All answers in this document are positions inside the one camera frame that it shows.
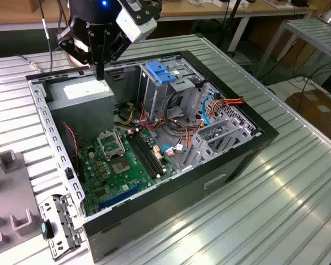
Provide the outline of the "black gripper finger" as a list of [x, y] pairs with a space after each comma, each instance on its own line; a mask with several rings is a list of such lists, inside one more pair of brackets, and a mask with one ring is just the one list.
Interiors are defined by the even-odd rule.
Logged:
[[100, 61], [100, 80], [104, 79], [105, 65], [116, 61], [130, 45], [130, 39], [122, 30], [105, 30]]
[[100, 53], [95, 42], [96, 35], [86, 26], [68, 26], [57, 35], [60, 48], [78, 62], [89, 65], [96, 80], [100, 81]]

